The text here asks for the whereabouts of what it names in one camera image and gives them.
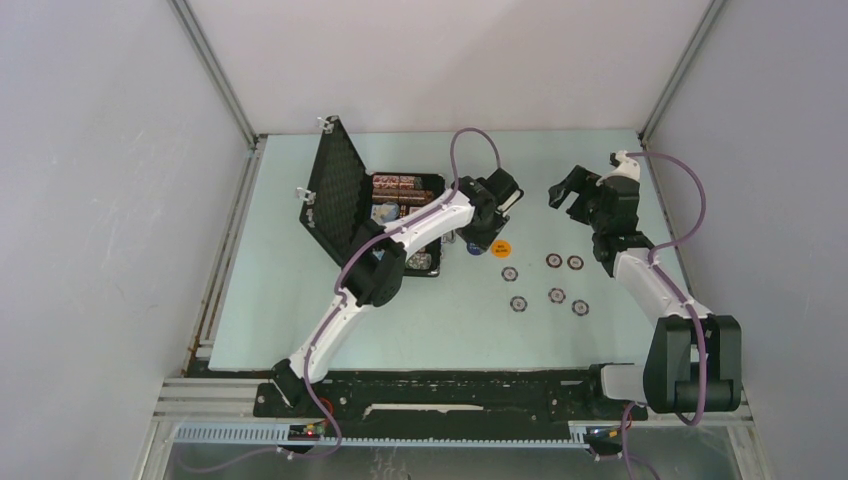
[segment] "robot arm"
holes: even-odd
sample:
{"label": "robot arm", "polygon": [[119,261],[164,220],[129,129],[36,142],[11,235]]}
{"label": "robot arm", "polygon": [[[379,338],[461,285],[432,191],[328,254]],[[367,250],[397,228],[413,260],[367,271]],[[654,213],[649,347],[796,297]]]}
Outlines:
{"label": "robot arm", "polygon": [[615,169],[604,176],[576,166],[548,191],[552,208],[577,194],[566,213],[592,227],[595,259],[630,293],[654,327],[644,366],[601,368],[603,393],[647,403],[657,413],[695,411],[699,385],[697,362],[691,360],[695,343],[691,308],[706,337],[705,411],[736,410],[742,388],[739,323],[731,316],[714,315],[664,274],[659,259],[649,259],[654,245],[636,228],[639,163],[626,153],[610,155]]}
{"label": "robot arm", "polygon": [[463,177],[456,191],[448,190],[412,215],[385,225],[373,220],[363,224],[353,240],[350,257],[375,237],[394,233],[356,260],[306,342],[273,367],[272,381],[286,402],[295,408],[308,403],[303,402],[304,380],[321,381],[333,356],[363,315],[394,298],[409,257],[453,230],[466,242],[487,250],[509,221],[509,210],[523,194],[513,177],[498,168],[489,178]]}

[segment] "black case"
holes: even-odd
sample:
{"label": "black case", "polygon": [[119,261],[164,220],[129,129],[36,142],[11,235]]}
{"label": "black case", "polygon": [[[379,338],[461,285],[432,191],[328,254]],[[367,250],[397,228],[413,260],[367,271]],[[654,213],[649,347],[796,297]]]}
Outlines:
{"label": "black case", "polygon": [[[340,267],[351,255],[353,236],[371,215],[371,175],[366,173],[356,147],[338,116],[328,122],[312,166],[307,189],[315,197],[300,211],[300,223]],[[390,173],[376,175],[414,175],[423,179],[423,187],[438,197],[445,191],[445,179],[437,174]],[[405,276],[436,277],[441,269],[441,240],[425,247],[432,257],[430,270],[407,268]]]}

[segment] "light blue table surface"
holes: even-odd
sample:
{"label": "light blue table surface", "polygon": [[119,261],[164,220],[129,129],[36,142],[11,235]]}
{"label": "light blue table surface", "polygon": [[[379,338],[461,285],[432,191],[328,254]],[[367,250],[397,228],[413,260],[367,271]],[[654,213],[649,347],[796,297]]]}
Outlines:
{"label": "light blue table surface", "polygon": [[[352,135],[366,167],[375,171],[440,173],[450,182],[451,133]],[[548,188],[580,164],[608,172],[609,153],[641,150],[629,130],[494,132],[503,167],[525,190],[499,238],[512,245],[500,259],[472,256],[461,240],[447,245],[438,278],[405,278],[389,304],[367,315],[331,364],[333,369],[538,369],[598,362],[643,363],[652,329],[624,288],[592,257],[592,231],[547,205]],[[299,223],[295,188],[306,187],[318,135],[268,138],[240,237],[212,350],[210,368],[268,369],[294,352],[333,297],[339,267]],[[457,145],[460,175],[488,176],[488,144],[474,134]],[[654,185],[642,168],[640,229],[659,244],[669,239]],[[579,255],[585,267],[552,269],[549,253]],[[682,279],[674,253],[661,260]],[[518,269],[516,282],[501,278]],[[548,300],[565,290],[563,304]],[[521,295],[528,307],[513,312]],[[590,312],[578,317],[571,303]]]}

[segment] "white wall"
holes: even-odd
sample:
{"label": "white wall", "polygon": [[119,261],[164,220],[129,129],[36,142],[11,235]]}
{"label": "white wall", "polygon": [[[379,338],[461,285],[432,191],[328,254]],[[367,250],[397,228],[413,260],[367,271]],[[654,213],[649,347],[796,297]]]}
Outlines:
{"label": "white wall", "polygon": [[257,131],[640,128],[709,0],[194,0]]}
{"label": "white wall", "polygon": [[131,475],[245,153],[165,0],[0,2],[0,478]]}
{"label": "white wall", "polygon": [[[781,479],[845,478],[846,18],[842,0],[729,2],[652,145],[703,178],[686,265],[742,324],[745,387]],[[695,189],[659,174],[688,229]]]}

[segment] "gray wall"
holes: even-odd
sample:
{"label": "gray wall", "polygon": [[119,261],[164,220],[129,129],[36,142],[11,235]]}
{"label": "gray wall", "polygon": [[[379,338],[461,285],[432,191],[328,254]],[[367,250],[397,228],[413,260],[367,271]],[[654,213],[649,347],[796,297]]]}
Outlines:
{"label": "gray wall", "polygon": [[[848,2],[729,2],[652,142],[704,181],[683,248],[695,291],[744,329],[744,380],[778,478],[844,478]],[[660,165],[673,223],[697,193]]]}
{"label": "gray wall", "polygon": [[166,0],[0,2],[0,478],[128,478],[246,146]]}

